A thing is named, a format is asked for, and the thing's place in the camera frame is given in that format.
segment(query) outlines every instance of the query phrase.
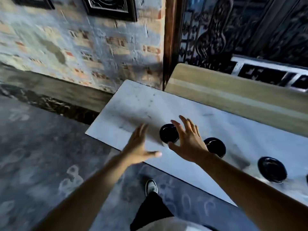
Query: picture frame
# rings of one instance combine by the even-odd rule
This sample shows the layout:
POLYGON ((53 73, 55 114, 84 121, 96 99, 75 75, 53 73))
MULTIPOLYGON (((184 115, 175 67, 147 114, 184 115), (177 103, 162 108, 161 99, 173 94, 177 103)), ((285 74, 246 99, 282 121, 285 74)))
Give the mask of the picture frame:
POLYGON ((135 0, 83 0, 88 15, 137 22, 135 0))
POLYGON ((17 5, 25 5, 43 9, 54 9, 54 5, 51 0, 13 0, 17 5))

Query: sneaker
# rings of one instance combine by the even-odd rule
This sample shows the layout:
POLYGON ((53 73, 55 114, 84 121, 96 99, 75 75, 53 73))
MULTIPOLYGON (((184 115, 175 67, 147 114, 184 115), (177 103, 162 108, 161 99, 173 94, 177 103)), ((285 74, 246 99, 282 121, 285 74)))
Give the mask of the sneaker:
POLYGON ((145 196, 148 196, 148 194, 151 192, 158 194, 158 187, 153 179, 149 179, 145 184, 145 196))

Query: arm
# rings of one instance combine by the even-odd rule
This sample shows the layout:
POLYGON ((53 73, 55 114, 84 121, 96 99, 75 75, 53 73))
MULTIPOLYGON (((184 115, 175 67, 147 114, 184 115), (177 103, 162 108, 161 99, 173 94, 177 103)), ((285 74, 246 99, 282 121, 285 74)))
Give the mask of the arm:
POLYGON ((53 209, 34 230, 84 231, 90 229, 102 204, 126 168, 150 157, 161 156, 160 152, 148 152, 144 149, 146 131, 146 125, 138 127, 121 154, 113 157, 105 167, 86 180, 53 209))
POLYGON ((307 230, 308 207, 208 152, 198 127, 183 116, 180 119, 185 130, 172 120, 179 132, 180 147, 169 143, 169 148, 207 172, 258 228, 307 230))

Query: brick wall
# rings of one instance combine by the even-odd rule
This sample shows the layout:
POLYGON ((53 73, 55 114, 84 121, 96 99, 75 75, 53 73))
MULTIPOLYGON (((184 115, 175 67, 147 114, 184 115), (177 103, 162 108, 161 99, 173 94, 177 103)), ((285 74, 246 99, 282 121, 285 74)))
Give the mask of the brick wall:
POLYGON ((110 93, 127 78, 161 89, 165 0, 135 0, 136 23, 53 1, 55 10, 0 0, 0 61, 110 93))

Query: concrete floor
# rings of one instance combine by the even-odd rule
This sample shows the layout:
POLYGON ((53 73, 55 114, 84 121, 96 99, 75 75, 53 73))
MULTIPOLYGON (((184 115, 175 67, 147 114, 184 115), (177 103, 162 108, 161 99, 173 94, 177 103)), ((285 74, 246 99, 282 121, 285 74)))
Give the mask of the concrete floor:
MULTIPOLYGON (((86 124, 8 97, 0 104, 0 229, 30 230, 119 152, 85 135, 86 124)), ((258 230, 239 208, 144 163, 125 171, 91 230, 129 230, 145 177, 175 216, 221 231, 258 230)))

